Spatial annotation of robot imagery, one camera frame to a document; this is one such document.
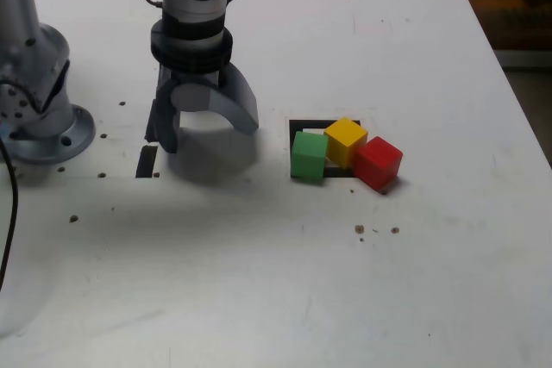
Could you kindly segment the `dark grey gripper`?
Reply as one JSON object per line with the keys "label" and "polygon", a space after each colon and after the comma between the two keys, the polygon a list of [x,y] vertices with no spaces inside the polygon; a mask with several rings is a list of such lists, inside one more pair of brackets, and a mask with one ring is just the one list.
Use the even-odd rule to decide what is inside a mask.
{"label": "dark grey gripper", "polygon": [[257,102],[248,81],[233,65],[191,67],[160,64],[145,139],[159,142],[167,153],[178,151],[179,112],[212,112],[242,134],[259,127]]}

